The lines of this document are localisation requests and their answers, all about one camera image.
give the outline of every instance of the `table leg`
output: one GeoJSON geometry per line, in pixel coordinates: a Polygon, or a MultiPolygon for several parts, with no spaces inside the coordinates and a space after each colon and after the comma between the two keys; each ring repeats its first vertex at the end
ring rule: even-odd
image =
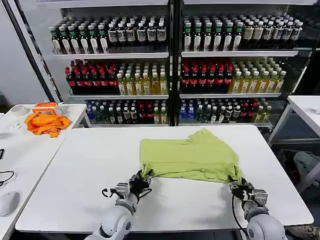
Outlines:
{"type": "Polygon", "coordinates": [[[279,121],[275,125],[275,128],[273,129],[269,139],[268,139],[268,144],[271,147],[272,146],[272,140],[276,136],[277,132],[280,131],[284,125],[286,124],[290,114],[293,112],[293,109],[290,106],[290,103],[286,106],[285,110],[283,111],[279,121]]]}

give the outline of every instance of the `orange box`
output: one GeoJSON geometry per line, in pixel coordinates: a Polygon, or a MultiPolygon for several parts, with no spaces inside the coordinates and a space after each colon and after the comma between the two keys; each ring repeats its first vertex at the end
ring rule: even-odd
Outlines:
{"type": "Polygon", "coordinates": [[[62,115],[63,111],[56,102],[39,102],[32,109],[34,113],[62,115]]]}

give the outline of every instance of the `bottle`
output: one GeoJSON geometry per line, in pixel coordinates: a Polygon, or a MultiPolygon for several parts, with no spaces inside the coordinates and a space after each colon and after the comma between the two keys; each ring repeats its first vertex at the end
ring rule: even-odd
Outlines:
{"type": "Polygon", "coordinates": [[[221,29],[222,29],[222,22],[217,22],[215,27],[215,33],[213,36],[213,47],[212,51],[218,51],[221,42],[221,29]]]}
{"type": "Polygon", "coordinates": [[[250,74],[251,73],[249,71],[244,72],[244,77],[240,81],[238,93],[243,94],[247,92],[249,80],[250,80],[250,74]]]}
{"type": "Polygon", "coordinates": [[[252,94],[252,93],[254,93],[256,91],[258,77],[259,77],[259,72],[258,71],[254,71],[251,79],[249,80],[249,85],[248,85],[248,89],[247,89],[247,92],[249,94],[252,94]]]}
{"type": "Polygon", "coordinates": [[[130,73],[125,74],[125,88],[126,88],[128,95],[134,94],[133,81],[132,81],[130,73]]]}
{"type": "Polygon", "coordinates": [[[209,51],[211,46],[211,27],[212,22],[205,23],[205,33],[204,33],[204,43],[203,43],[203,51],[209,51]]]}
{"type": "Polygon", "coordinates": [[[254,33],[254,22],[249,21],[248,25],[244,27],[243,37],[241,41],[241,48],[242,49],[249,49],[250,48],[250,41],[252,35],[254,33]]]}
{"type": "Polygon", "coordinates": [[[269,72],[264,71],[261,79],[258,80],[256,87],[255,87],[255,92],[256,93],[263,93],[265,91],[266,85],[267,85],[267,78],[268,78],[269,72]]]}
{"type": "Polygon", "coordinates": [[[270,115],[271,115],[271,109],[272,109],[272,107],[270,106],[270,105],[268,105],[267,107],[266,107],[266,110],[265,110],[265,112],[262,114],[262,116],[261,116],[261,122],[262,123],[267,123],[268,122],[268,120],[269,120],[269,117],[270,117],[270,115]]]}
{"type": "Polygon", "coordinates": [[[116,116],[113,107],[109,107],[109,119],[111,124],[116,124],[116,116]]]}
{"type": "Polygon", "coordinates": [[[154,114],[153,119],[155,124],[160,124],[160,114],[159,114],[159,108],[156,106],[154,107],[154,114]]]}
{"type": "Polygon", "coordinates": [[[282,85],[284,84],[284,78],[285,78],[285,75],[287,74],[286,71],[281,71],[280,74],[279,74],[279,78],[278,80],[276,81],[274,87],[273,87],[273,92],[274,93],[279,93],[280,92],[280,89],[282,87],[282,85]]]}
{"type": "Polygon", "coordinates": [[[127,35],[126,29],[124,28],[122,23],[118,24],[118,29],[116,30],[116,34],[118,36],[118,41],[121,47],[125,47],[127,45],[127,35]]]}
{"type": "Polygon", "coordinates": [[[279,47],[279,41],[282,36],[282,33],[284,31],[284,22],[280,21],[278,25],[274,28],[272,38],[270,40],[270,46],[272,48],[278,48],[279,47]]]}
{"type": "Polygon", "coordinates": [[[158,74],[156,72],[152,73],[151,79],[151,94],[158,95],[161,94],[160,83],[158,79],[158,74]]]}
{"type": "Polygon", "coordinates": [[[195,32],[193,34],[193,51],[199,51],[200,43],[201,43],[201,22],[195,23],[195,32]]]}
{"type": "Polygon", "coordinates": [[[253,30],[252,41],[251,41],[251,48],[252,49],[258,49],[260,46],[260,39],[261,39],[262,33],[264,31],[263,25],[264,25],[264,22],[259,21],[258,25],[253,30]]]}
{"type": "Polygon", "coordinates": [[[266,81],[266,85],[265,85],[265,88],[264,88],[264,92],[265,93],[272,93],[273,92],[273,88],[275,86],[275,84],[277,84],[277,71],[272,71],[271,72],[271,77],[270,79],[268,79],[266,81]]]}
{"type": "Polygon", "coordinates": [[[63,47],[65,49],[66,54],[72,54],[71,39],[70,39],[70,36],[68,36],[66,28],[64,26],[60,26],[59,30],[61,33],[62,44],[63,44],[63,47]]]}
{"type": "Polygon", "coordinates": [[[222,123],[223,120],[225,119],[225,111],[226,111],[226,107],[225,106],[221,106],[220,112],[218,114],[218,116],[219,116],[218,122],[219,123],[222,123]]]}
{"type": "Polygon", "coordinates": [[[253,123],[260,123],[262,120],[262,115],[264,113],[264,107],[263,106],[259,106],[258,111],[255,113],[254,118],[252,119],[253,123]]]}
{"type": "Polygon", "coordinates": [[[161,107],[161,123],[167,124],[167,111],[165,106],[161,107]]]}
{"type": "Polygon", "coordinates": [[[241,21],[239,21],[236,24],[236,32],[235,32],[234,38],[233,38],[232,51],[237,51],[240,46],[242,32],[243,32],[243,26],[244,26],[244,24],[241,21]]]}
{"type": "Polygon", "coordinates": [[[183,33],[183,48],[185,52],[190,50],[191,45],[191,22],[185,23],[184,33],[183,33]]]}
{"type": "Polygon", "coordinates": [[[226,31],[223,36],[223,38],[224,38],[223,51],[229,51],[231,39],[232,39],[233,25],[234,25],[234,23],[231,21],[227,23],[226,31]]]}
{"type": "Polygon", "coordinates": [[[148,73],[143,73],[143,93],[145,95],[150,95],[150,89],[151,89],[151,81],[148,76],[148,73]]]}
{"type": "Polygon", "coordinates": [[[156,40],[157,40],[157,32],[154,27],[153,22],[149,22],[149,27],[147,29],[148,34],[148,41],[151,48],[154,48],[156,46],[156,40]]]}
{"type": "Polygon", "coordinates": [[[240,112],[241,112],[240,106],[239,105],[235,106],[233,109],[233,112],[232,112],[232,120],[233,121],[238,121],[239,116],[240,116],[240,112]]]}

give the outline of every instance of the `orange cloth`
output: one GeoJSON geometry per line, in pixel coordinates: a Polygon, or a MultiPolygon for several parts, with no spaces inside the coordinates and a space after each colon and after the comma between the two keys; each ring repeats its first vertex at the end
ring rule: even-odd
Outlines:
{"type": "Polygon", "coordinates": [[[32,113],[24,120],[28,130],[35,135],[50,134],[51,138],[57,137],[61,129],[69,126],[66,116],[49,115],[44,113],[32,113]]]}

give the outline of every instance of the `yellow bottle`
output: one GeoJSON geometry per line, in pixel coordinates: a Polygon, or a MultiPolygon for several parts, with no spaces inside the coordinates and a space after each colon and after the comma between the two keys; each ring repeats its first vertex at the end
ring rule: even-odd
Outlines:
{"type": "Polygon", "coordinates": [[[145,95],[150,95],[151,81],[147,72],[143,73],[143,92],[145,95]]]}
{"type": "Polygon", "coordinates": [[[267,84],[267,77],[269,75],[268,71],[264,71],[260,80],[258,80],[255,86],[256,93],[263,93],[267,84]]]}
{"type": "Polygon", "coordinates": [[[282,85],[284,84],[284,78],[285,78],[286,74],[287,74],[286,71],[281,71],[280,72],[279,78],[278,78],[278,80],[276,81],[276,83],[274,84],[274,87],[273,87],[273,92],[274,93],[279,93],[280,92],[280,89],[281,89],[282,85]]]}
{"type": "Polygon", "coordinates": [[[162,95],[168,94],[167,78],[166,73],[164,71],[160,72],[160,87],[162,95]]]}
{"type": "Polygon", "coordinates": [[[233,76],[233,79],[231,81],[229,91],[228,91],[230,94],[236,94],[238,92],[240,81],[241,81],[241,74],[242,73],[240,71],[237,71],[235,73],[235,76],[233,76]]]}
{"type": "Polygon", "coordinates": [[[137,95],[144,95],[144,89],[142,85],[142,79],[140,77],[140,73],[136,72],[135,75],[135,89],[137,95]]]}
{"type": "Polygon", "coordinates": [[[249,85],[248,85],[248,88],[247,88],[247,92],[249,94],[252,94],[252,93],[255,92],[256,85],[257,85],[257,82],[258,82],[258,77],[259,77],[259,72],[258,71],[254,71],[253,75],[251,76],[251,79],[249,80],[249,85]]]}
{"type": "Polygon", "coordinates": [[[248,88],[248,85],[249,85],[249,79],[250,79],[250,72],[246,71],[244,73],[243,79],[240,81],[238,93],[244,94],[244,93],[247,92],[247,88],[248,88]]]}
{"type": "Polygon", "coordinates": [[[160,89],[158,74],[156,72],[153,72],[152,79],[151,79],[151,94],[157,95],[160,93],[161,93],[161,89],[160,89]]]}
{"type": "Polygon", "coordinates": [[[273,88],[277,82],[277,71],[272,71],[271,72],[271,78],[266,82],[265,85],[265,89],[264,92],[265,93],[272,93],[273,92],[273,88]]]}
{"type": "Polygon", "coordinates": [[[125,87],[127,90],[128,95],[133,95],[134,94],[134,88],[133,88],[133,80],[131,78],[130,73],[125,74],[125,87]]]}
{"type": "Polygon", "coordinates": [[[272,109],[272,107],[271,107],[270,105],[268,105],[268,106],[266,107],[265,112],[264,112],[264,113],[262,114],[262,116],[261,116],[261,122],[262,122],[262,123],[267,123],[267,122],[268,122],[269,117],[270,117],[270,115],[271,115],[271,109],[272,109]]]}

